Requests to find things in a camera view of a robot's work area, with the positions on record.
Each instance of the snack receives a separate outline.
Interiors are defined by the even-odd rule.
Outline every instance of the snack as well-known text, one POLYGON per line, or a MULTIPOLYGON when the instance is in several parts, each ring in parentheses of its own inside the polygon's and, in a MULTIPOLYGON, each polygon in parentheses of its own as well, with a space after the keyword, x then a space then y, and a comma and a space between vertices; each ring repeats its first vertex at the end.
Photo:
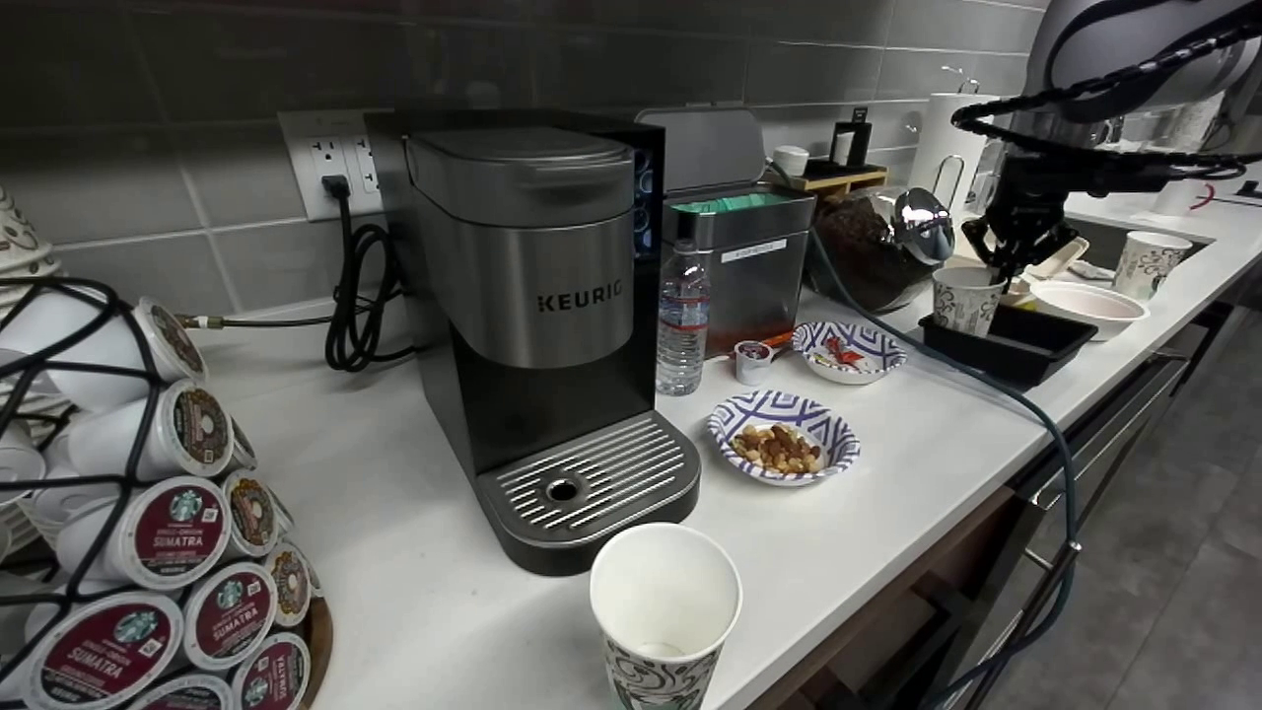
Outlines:
POLYGON ((823 468, 820 447, 788 425, 744 425, 733 448, 765 472, 804 479, 823 468))

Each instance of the power outlet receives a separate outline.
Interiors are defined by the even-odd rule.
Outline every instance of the power outlet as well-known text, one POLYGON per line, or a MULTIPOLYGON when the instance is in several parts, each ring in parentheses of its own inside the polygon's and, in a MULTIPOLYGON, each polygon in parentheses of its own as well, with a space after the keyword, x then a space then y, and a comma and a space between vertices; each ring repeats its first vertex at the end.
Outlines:
POLYGON ((309 217, 334 217, 323 179, 342 172, 352 185, 352 214, 381 214, 377 166, 360 110, 293 110, 276 114, 286 163, 298 180, 309 217))

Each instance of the drip tray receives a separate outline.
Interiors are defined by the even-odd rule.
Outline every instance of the drip tray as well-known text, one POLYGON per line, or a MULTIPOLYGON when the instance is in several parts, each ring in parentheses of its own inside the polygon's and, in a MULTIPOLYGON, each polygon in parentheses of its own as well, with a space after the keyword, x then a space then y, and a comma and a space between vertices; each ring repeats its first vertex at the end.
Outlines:
POLYGON ((698 448, 664 413, 603 425, 473 479, 503 551, 539 576, 586 572, 601 543, 639 522, 681 522, 698 500, 698 448))

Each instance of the keurig logo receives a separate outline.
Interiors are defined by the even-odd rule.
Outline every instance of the keurig logo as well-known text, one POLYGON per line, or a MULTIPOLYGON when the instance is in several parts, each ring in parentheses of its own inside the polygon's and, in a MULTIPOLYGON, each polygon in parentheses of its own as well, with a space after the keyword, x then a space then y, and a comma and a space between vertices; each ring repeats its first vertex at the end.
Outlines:
POLYGON ((551 292, 551 297, 536 297, 539 312, 582 312, 591 305, 608 305, 623 297, 623 280, 601 285, 601 289, 582 289, 582 292, 551 292))

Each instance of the black tray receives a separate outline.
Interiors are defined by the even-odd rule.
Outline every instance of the black tray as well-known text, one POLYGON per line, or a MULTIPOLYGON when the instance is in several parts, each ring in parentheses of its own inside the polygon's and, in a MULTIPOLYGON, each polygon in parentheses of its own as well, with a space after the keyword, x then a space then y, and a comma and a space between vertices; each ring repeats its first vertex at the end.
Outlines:
POLYGON ((936 323, 936 315, 920 321, 920 327, 928 347, 1022 389, 1062 372, 1075 355, 1075 347, 1086 347, 1096 334, 1096 327, 1087 323, 1005 305, 992 312, 984 338, 945 331, 936 323))

